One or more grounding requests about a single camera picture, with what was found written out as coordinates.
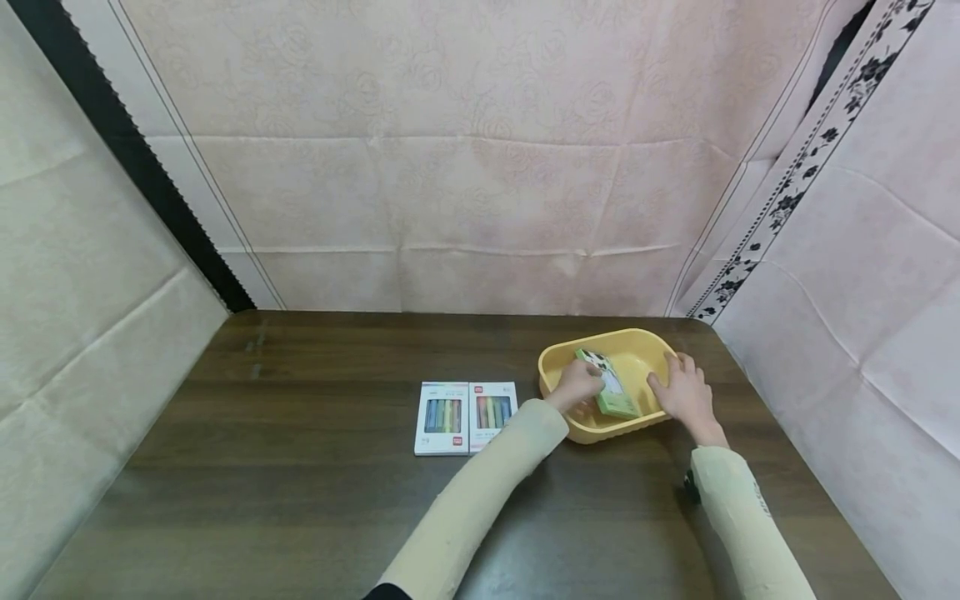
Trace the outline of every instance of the beige sleeve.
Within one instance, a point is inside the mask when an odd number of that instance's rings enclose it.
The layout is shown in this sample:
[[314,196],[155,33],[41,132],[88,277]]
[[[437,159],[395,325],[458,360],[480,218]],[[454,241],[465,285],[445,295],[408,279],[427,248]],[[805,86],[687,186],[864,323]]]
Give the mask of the beige sleeve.
[[566,437],[543,400],[527,400],[506,427],[460,469],[380,577],[413,600],[452,598],[516,484]]
[[692,466],[710,525],[727,548],[744,599],[815,598],[743,457],[726,448],[701,447],[693,451]]

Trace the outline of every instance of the wooden table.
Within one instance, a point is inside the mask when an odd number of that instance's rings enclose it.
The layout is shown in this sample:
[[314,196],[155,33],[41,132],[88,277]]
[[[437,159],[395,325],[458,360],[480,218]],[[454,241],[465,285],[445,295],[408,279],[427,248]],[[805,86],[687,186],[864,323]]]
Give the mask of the wooden table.
[[[538,396],[542,349],[624,327],[707,372],[821,600],[897,597],[704,324],[296,312],[224,324],[33,597],[359,598],[466,460],[413,455],[420,382],[513,380]],[[564,442],[516,490],[458,597],[735,597],[682,490],[691,448],[673,421]]]

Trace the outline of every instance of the white box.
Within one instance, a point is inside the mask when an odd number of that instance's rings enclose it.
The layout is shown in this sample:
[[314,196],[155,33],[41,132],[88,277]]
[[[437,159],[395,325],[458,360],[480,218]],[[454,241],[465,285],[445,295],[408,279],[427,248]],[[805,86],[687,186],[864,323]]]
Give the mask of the white box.
[[420,410],[414,454],[466,455],[469,424],[469,384],[455,381],[424,381],[420,384]]
[[470,382],[470,454],[484,449],[516,414],[516,386],[513,381]]

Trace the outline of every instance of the yellow plastic basket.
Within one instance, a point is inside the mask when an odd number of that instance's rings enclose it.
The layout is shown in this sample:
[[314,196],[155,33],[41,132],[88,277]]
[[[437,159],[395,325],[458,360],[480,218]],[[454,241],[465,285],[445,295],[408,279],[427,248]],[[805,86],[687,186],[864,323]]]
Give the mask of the yellow plastic basket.
[[557,387],[560,372],[576,358],[573,352],[577,348],[600,352],[610,358],[620,383],[636,402],[641,416],[631,420],[608,417],[591,402],[584,410],[564,415],[570,426],[570,433],[567,434],[570,440],[577,444],[594,444],[670,418],[660,408],[647,384],[647,375],[653,371],[666,384],[668,370],[663,353],[675,352],[660,336],[645,329],[621,329],[547,348],[540,353],[538,361],[543,397]]

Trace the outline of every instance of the hand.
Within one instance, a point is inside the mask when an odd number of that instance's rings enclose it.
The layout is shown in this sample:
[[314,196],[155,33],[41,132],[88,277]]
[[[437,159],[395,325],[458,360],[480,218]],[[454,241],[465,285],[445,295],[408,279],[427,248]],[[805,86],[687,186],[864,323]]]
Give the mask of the hand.
[[543,400],[565,413],[581,402],[591,399],[603,390],[600,369],[579,358],[566,367],[560,374],[557,389]]
[[674,419],[683,423],[697,445],[719,445],[729,448],[727,436],[713,415],[713,390],[705,382],[704,370],[698,369],[693,358],[683,353],[663,354],[670,370],[670,385],[663,386],[657,374],[647,376],[650,389],[660,406]]

